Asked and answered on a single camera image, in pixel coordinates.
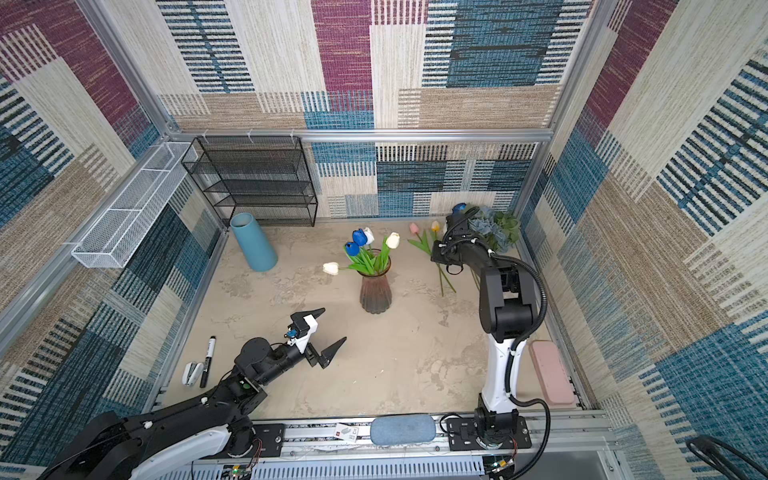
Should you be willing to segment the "pink tulip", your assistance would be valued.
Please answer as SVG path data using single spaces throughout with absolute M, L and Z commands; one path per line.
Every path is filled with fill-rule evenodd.
M 416 237 L 415 240 L 413 239 L 409 240 L 409 243 L 415 246 L 416 248 L 418 248 L 419 250 L 423 251 L 428 257 L 431 257 L 433 244 L 435 241 L 438 240 L 438 234 L 440 232 L 434 233 L 431 230 L 431 226 L 427 229 L 422 229 L 416 223 L 411 223 L 409 225 L 409 229 L 411 234 Z M 456 289 L 453 286 L 452 282 L 449 280 L 447 273 L 438 264 L 436 264 L 436 268 L 438 271 L 441 295 L 442 296 L 445 295 L 445 286 L 448 286 L 448 288 L 453 293 L 456 293 Z

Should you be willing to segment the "blue hydrangea bunch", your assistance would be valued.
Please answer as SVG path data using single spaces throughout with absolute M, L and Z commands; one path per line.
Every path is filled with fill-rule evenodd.
M 470 220 L 471 228 L 482 236 L 492 250 L 505 253 L 513 247 L 521 235 L 520 220 L 511 210 L 500 211 L 480 207 Z

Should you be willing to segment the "red glass vase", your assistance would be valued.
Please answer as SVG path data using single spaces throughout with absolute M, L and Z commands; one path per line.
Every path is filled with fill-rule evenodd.
M 387 278 L 390 268 L 391 261 L 388 261 L 381 273 L 376 275 L 360 274 L 362 283 L 359 301 L 362 308 L 370 314 L 384 313 L 392 304 L 392 291 Z

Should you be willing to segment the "teal ceramic vase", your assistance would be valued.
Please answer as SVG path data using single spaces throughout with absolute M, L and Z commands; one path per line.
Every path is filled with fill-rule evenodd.
M 252 270 L 267 272 L 277 264 L 277 253 L 252 214 L 242 212 L 234 215 L 230 228 Z

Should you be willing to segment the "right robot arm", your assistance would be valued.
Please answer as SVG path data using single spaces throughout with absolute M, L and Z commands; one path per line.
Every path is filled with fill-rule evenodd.
M 477 280 L 489 356 L 473 424 L 478 444 L 490 449 L 517 439 L 519 409 L 534 404 L 518 398 L 518 379 L 526 343 L 543 324 L 547 293 L 530 265 L 495 252 L 471 227 L 478 212 L 464 203 L 453 207 L 443 236 L 433 241 L 431 260 L 450 275 L 467 269 Z

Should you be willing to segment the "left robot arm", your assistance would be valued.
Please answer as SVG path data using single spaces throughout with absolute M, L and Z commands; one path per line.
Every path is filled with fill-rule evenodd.
M 322 309 L 291 314 L 284 342 L 255 337 L 210 390 L 145 414 L 114 411 L 92 419 L 42 473 L 44 479 L 156 479 L 187 463 L 222 452 L 242 457 L 253 448 L 251 413 L 266 386 L 307 361 L 327 368 L 344 344 L 317 351 L 310 339 Z

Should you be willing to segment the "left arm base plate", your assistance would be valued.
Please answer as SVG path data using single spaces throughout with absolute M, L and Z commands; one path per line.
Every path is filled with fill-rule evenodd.
M 204 460 L 244 461 L 256 457 L 279 457 L 285 430 L 283 423 L 254 424 L 234 433 L 221 452 L 204 457 Z

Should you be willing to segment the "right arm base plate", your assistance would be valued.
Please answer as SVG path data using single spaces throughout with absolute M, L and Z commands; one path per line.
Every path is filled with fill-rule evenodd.
M 515 450 L 532 447 L 530 429 L 526 419 L 517 418 L 517 426 L 510 431 L 503 431 L 493 439 L 483 440 L 477 434 L 474 420 L 450 417 L 442 421 L 442 428 L 447 434 L 451 451 L 470 450 Z

